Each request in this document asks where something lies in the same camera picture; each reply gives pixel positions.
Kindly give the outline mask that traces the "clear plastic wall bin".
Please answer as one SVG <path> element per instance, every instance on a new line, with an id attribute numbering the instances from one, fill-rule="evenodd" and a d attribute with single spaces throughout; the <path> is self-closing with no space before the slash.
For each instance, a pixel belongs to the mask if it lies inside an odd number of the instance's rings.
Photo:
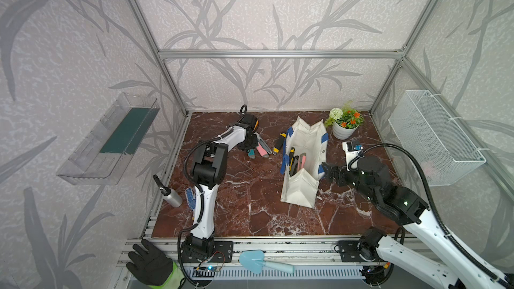
<path id="1" fill-rule="evenodd" d="M 57 176 L 72 185 L 116 185 L 160 111 L 158 99 L 121 93 Z"/>

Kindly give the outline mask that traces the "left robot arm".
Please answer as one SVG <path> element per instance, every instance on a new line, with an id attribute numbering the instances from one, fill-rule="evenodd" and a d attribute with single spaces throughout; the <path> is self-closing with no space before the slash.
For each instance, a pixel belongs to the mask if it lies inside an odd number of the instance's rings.
<path id="1" fill-rule="evenodd" d="M 186 156 L 183 174 L 194 186 L 195 210 L 194 225 L 187 229 L 190 234 L 181 245 L 184 254 L 202 260 L 214 255 L 214 211 L 219 186 L 226 176 L 228 153 L 234 148 L 255 149 L 258 124 L 257 117 L 248 113 L 244 104 L 234 124 L 222 134 L 198 143 Z"/>

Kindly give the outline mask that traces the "grey art knife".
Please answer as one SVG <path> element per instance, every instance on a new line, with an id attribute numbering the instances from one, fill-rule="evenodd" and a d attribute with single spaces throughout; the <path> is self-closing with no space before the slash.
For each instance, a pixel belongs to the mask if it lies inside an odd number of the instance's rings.
<path id="1" fill-rule="evenodd" d="M 256 148 L 257 151 L 260 153 L 262 157 L 269 157 L 273 152 L 271 148 L 266 144 L 264 139 L 256 132 L 255 133 L 257 141 L 258 141 L 258 147 Z"/>

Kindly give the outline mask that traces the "white power adapter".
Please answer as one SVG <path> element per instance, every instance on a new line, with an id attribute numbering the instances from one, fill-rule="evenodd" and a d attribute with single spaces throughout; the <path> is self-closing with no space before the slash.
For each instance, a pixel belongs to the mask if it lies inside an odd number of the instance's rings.
<path id="1" fill-rule="evenodd" d="M 362 144 L 356 139 L 347 140 L 347 141 L 342 142 L 342 149 L 345 152 L 345 159 L 346 159 L 348 171 L 351 171 L 352 169 L 356 169 L 357 162 L 354 162 L 352 165 L 350 164 L 350 162 L 354 159 L 359 158 L 360 153 L 364 149 Z"/>

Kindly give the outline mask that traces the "blue dotted work glove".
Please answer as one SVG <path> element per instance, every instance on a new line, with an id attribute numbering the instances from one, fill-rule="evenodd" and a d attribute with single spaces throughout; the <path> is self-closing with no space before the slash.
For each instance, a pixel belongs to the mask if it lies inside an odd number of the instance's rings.
<path id="1" fill-rule="evenodd" d="M 188 187 L 186 189 L 186 200 L 187 200 L 187 205 L 190 208 L 190 210 L 195 211 L 196 195 L 195 195 L 194 188 Z"/>

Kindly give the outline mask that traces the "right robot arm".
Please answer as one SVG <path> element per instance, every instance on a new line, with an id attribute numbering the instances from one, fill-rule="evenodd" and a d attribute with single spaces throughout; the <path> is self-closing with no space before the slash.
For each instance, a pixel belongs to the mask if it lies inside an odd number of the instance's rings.
<path id="1" fill-rule="evenodd" d="M 405 247 L 391 236 L 371 227 L 360 238 L 357 250 L 368 262 L 381 259 L 398 266 L 433 288 L 512 288 L 513 275 L 491 266 L 444 224 L 433 200 L 420 163 L 400 146 L 384 143 L 407 156 L 423 184 L 426 197 L 392 182 L 387 166 L 361 150 L 345 167 L 321 164 L 326 180 L 349 185 L 384 216 L 416 236 L 440 262 Z"/>

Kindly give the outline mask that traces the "orange art knife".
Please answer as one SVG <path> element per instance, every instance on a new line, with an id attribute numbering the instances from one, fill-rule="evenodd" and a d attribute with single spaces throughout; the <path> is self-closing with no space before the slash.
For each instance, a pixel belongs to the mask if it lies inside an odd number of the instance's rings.
<path id="1" fill-rule="evenodd" d="M 287 135 L 285 132 L 282 132 L 278 135 L 278 138 L 274 142 L 274 147 L 273 147 L 274 155 L 277 155 L 281 151 L 283 151 L 283 148 L 285 147 L 286 137 L 287 137 Z"/>

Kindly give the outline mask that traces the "potted artificial flower plant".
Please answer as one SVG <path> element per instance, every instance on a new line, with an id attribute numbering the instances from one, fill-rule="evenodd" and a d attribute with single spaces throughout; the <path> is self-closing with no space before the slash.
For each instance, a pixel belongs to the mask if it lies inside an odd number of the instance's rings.
<path id="1" fill-rule="evenodd" d="M 324 122 L 325 128 L 331 127 L 333 136 L 346 140 L 364 123 L 364 115 L 352 107 L 353 101 L 347 101 L 342 107 L 332 108 Z"/>

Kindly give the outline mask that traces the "teal art knife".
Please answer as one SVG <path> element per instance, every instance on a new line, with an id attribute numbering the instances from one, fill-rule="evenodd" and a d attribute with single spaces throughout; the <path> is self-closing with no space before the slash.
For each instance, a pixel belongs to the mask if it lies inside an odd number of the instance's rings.
<path id="1" fill-rule="evenodd" d="M 250 150 L 248 150 L 247 154 L 248 154 L 248 156 L 249 156 L 251 159 L 255 159 L 255 158 L 256 158 L 254 149 L 250 149 Z"/>

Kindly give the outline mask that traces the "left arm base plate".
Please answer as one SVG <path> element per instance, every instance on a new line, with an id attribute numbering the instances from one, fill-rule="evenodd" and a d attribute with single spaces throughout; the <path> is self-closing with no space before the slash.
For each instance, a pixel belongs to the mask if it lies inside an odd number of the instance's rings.
<path id="1" fill-rule="evenodd" d="M 181 244 L 181 261 L 184 263 L 201 262 L 207 260 L 215 263 L 229 263 L 234 253 L 234 242 L 213 241 L 206 244 Z"/>

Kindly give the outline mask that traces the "light blue trowel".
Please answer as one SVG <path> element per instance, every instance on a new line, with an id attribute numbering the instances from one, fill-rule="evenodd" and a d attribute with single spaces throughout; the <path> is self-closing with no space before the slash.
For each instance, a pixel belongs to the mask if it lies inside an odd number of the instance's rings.
<path id="1" fill-rule="evenodd" d="M 240 254 L 239 263 L 245 267 L 245 269 L 253 272 L 254 274 L 260 274 L 264 267 L 286 274 L 294 274 L 295 268 L 293 265 L 272 262 L 266 260 L 264 257 L 265 255 L 262 250 L 245 251 Z"/>

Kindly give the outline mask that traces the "black yellow art knife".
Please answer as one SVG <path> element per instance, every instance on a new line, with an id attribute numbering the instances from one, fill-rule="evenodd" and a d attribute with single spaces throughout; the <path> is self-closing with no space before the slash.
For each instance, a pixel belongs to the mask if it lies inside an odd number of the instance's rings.
<path id="1" fill-rule="evenodd" d="M 295 148 L 291 147 L 290 151 L 289 151 L 289 160 L 288 160 L 289 171 L 292 169 L 292 165 L 293 165 L 293 161 L 294 161 L 294 153 L 295 153 Z"/>

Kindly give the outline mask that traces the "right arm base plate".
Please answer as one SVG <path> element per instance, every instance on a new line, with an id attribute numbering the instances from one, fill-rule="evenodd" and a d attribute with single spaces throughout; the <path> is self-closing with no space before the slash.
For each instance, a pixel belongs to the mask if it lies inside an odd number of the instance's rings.
<path id="1" fill-rule="evenodd" d="M 339 254 L 341 261 L 344 263 L 360 263 L 365 260 L 360 256 L 358 240 L 341 240 L 334 245 L 334 250 Z"/>

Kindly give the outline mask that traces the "black and green glove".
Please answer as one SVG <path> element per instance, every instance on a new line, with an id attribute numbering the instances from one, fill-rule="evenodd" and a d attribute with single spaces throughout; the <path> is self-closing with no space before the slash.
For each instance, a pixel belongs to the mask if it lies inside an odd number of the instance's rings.
<path id="1" fill-rule="evenodd" d="M 142 239 L 132 249 L 126 267 L 139 282 L 156 289 L 183 288 L 186 278 L 180 267 L 150 241 Z"/>

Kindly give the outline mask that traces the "white Doraemon tote pouch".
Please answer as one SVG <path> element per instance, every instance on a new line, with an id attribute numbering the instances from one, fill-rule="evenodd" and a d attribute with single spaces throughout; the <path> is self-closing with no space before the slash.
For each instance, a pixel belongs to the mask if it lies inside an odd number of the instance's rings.
<path id="1" fill-rule="evenodd" d="M 298 117 L 287 129 L 282 148 L 282 202 L 315 208 L 319 180 L 325 175 L 328 140 L 322 121 L 310 125 Z"/>

